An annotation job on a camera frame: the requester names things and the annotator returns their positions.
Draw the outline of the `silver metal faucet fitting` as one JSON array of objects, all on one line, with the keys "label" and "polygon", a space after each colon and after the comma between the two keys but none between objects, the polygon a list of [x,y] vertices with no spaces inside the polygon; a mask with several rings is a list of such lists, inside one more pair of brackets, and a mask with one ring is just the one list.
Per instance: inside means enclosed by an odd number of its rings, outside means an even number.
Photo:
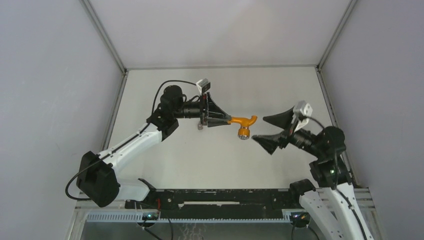
[{"label": "silver metal faucet fitting", "polygon": [[201,131],[203,128],[204,128],[204,127],[203,127],[203,124],[202,124],[201,122],[199,122],[199,123],[198,123],[198,125],[197,125],[197,129],[198,129],[199,131]]}]

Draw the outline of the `orange faucet body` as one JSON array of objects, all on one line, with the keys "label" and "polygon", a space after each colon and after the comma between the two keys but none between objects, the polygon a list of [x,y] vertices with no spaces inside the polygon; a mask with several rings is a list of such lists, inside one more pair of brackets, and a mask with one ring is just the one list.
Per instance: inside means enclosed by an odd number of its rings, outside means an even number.
[{"label": "orange faucet body", "polygon": [[239,124],[239,129],[237,132],[237,136],[241,140],[248,140],[251,135],[250,126],[252,126],[258,117],[256,115],[252,115],[251,118],[245,117],[231,117],[228,121],[229,124]]}]

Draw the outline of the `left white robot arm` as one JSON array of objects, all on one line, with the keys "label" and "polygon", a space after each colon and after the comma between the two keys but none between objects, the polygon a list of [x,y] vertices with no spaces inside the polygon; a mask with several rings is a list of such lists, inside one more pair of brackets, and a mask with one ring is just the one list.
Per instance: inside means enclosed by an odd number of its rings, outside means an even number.
[{"label": "left white robot arm", "polygon": [[178,85],[166,87],[140,129],[113,147],[82,156],[76,186],[100,208],[117,200],[137,201],[145,209],[153,207],[157,196],[146,180],[118,178],[118,173],[142,152],[167,139],[179,127],[179,119],[193,118],[209,128],[229,125],[232,119],[209,92],[201,93],[197,101],[186,101]]}]

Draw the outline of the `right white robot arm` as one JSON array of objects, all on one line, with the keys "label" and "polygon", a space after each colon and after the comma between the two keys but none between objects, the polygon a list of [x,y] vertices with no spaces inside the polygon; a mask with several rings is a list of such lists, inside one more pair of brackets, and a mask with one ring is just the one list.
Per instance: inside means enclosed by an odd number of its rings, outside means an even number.
[{"label": "right white robot arm", "polygon": [[312,117],[312,112],[310,104],[300,103],[285,112],[264,116],[263,121],[282,131],[251,138],[270,155],[291,144],[316,157],[309,164],[310,173],[332,208],[324,205],[308,179],[289,185],[289,203],[305,209],[327,240],[372,240],[374,236],[357,202],[351,175],[341,158],[347,149],[345,134],[336,126],[324,126]]}]

